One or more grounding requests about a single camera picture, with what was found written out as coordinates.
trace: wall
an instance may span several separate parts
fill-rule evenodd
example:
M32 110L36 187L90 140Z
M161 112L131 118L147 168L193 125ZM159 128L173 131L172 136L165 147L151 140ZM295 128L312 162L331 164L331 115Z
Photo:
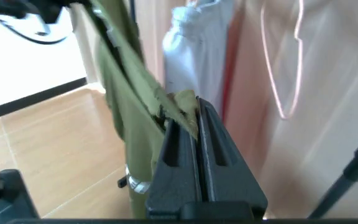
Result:
M289 121L278 117L262 51L262 1L246 0L226 126L276 217L306 217L358 147L358 1L308 0L304 79ZM297 1L268 1L267 42L280 97L293 94ZM327 217L358 217L358 184Z

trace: white bag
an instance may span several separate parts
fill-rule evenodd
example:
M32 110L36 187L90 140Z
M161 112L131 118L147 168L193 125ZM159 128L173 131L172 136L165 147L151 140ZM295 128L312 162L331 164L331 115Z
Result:
M226 34L233 0L199 0L172 11L163 40L167 93L194 90L222 113Z

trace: green cloth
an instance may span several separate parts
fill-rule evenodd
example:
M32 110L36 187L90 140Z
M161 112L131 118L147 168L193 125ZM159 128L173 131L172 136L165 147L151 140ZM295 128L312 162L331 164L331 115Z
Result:
M93 4L113 28L111 36L124 68L123 73L102 39L97 61L116 131L125 142L127 166L132 177L151 182L164 139L164 122L158 121L172 118L196 139L198 103L190 90L167 96L147 71L137 29L122 0L95 0ZM138 194L132 187L129 186L134 218L145 218L147 193Z

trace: black wire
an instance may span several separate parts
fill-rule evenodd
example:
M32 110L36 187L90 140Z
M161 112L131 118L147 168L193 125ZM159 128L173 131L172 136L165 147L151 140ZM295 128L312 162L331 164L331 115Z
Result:
M76 12L73 10L73 9L70 9L70 14L72 15L71 19L73 20L72 24L73 24L73 30L72 32L75 32L76 30L76 27L77 27L77 15L76 15ZM52 45L52 44L57 44L57 43L60 43L62 42L63 40L65 40L68 36L64 37L64 38L61 38L61 39L58 39L58 40L54 40L54 41L42 41L42 40L36 40L36 39L33 39L31 37L28 37L22 33L20 33L19 31L15 30L15 28L13 28L12 26L10 26L9 24L6 24L6 21L0 19L0 24L2 26L4 26L5 28L9 29L10 31L12 31L14 34L18 35L19 37L22 37L28 41L31 41L31 42L34 42L36 44L42 44L42 45Z

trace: white string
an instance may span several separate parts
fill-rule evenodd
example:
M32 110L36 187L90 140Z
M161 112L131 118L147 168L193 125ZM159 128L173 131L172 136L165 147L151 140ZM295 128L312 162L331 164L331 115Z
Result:
M298 20L296 21L295 29L294 29L294 32L293 32L294 38L298 42L298 66L296 68L295 94L293 96L292 105L291 105L291 108L290 108L290 111L288 112L288 114L284 113L280 98L278 97L277 86L276 86L276 83L274 81L272 68L270 66L269 53L267 51L266 34L265 34L265 8L266 8L266 2L267 1L264 1L264 4L262 6L262 10L260 12L260 28L262 30L262 43L264 45L266 66L267 66L267 71L268 71L268 75L269 75L269 78L270 78L270 84L272 86L275 102L276 102L276 105L277 105L277 108L278 108L278 112L280 113L280 117L281 117L281 119L289 119L289 118L291 118L293 116L293 114L295 112L296 106L298 104L299 92L300 92L300 89L301 89L302 68L303 68L303 41L302 41L302 39L299 38L299 29L300 29L302 19L303 19L303 0L299 0Z

